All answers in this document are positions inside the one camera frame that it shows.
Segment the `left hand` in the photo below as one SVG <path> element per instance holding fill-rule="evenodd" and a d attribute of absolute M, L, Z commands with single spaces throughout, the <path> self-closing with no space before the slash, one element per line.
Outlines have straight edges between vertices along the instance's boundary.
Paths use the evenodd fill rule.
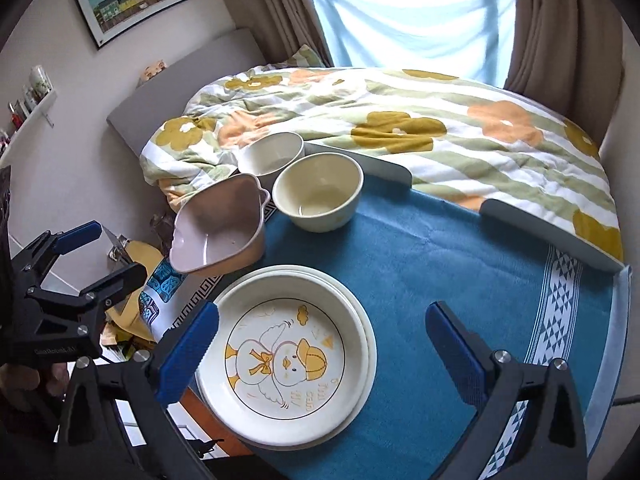
<path fill-rule="evenodd" d="M 49 396 L 60 398 L 66 391 L 70 382 L 70 374 L 65 363 L 51 365 L 48 372 L 43 375 L 44 388 Z M 14 408 L 26 411 L 29 403 L 26 393 L 38 389 L 41 375 L 38 370 L 33 370 L 23 365 L 4 364 L 1 367 L 1 393 Z"/>

